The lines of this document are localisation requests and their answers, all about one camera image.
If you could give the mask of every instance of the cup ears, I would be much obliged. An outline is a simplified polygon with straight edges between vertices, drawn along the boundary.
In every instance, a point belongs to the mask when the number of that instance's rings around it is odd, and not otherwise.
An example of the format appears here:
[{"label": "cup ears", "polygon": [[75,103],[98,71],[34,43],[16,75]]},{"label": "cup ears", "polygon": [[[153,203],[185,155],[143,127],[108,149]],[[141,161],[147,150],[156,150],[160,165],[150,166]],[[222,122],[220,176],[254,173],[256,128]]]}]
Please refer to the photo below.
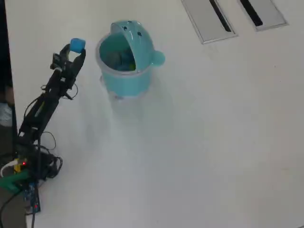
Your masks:
[{"label": "cup ears", "polygon": [[160,51],[154,51],[152,64],[159,67],[165,63],[166,57]]}]

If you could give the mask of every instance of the white table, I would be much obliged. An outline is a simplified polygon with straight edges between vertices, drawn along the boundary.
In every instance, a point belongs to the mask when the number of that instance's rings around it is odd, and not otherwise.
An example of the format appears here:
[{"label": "white table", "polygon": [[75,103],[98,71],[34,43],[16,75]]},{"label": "white table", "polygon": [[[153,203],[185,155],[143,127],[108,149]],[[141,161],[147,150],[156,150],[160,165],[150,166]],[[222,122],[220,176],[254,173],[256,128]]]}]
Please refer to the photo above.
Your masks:
[{"label": "white table", "polygon": [[[19,126],[52,53],[87,41],[79,94],[47,126],[64,163],[35,227],[304,224],[304,2],[276,0],[290,25],[259,33],[236,0],[220,3],[239,36],[201,45],[179,0],[6,1]],[[109,101],[95,60],[119,19],[142,22],[167,58],[124,103]]]}]

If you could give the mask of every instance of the blue block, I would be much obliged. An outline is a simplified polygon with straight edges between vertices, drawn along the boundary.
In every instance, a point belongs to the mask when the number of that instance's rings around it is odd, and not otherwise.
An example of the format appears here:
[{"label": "blue block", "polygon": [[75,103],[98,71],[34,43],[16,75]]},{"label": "blue block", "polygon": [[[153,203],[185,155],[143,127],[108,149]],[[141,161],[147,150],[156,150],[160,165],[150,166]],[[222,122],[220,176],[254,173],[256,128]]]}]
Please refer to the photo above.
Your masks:
[{"label": "blue block", "polygon": [[83,39],[73,38],[70,43],[70,50],[76,53],[81,53],[82,49],[86,46],[86,42]]}]

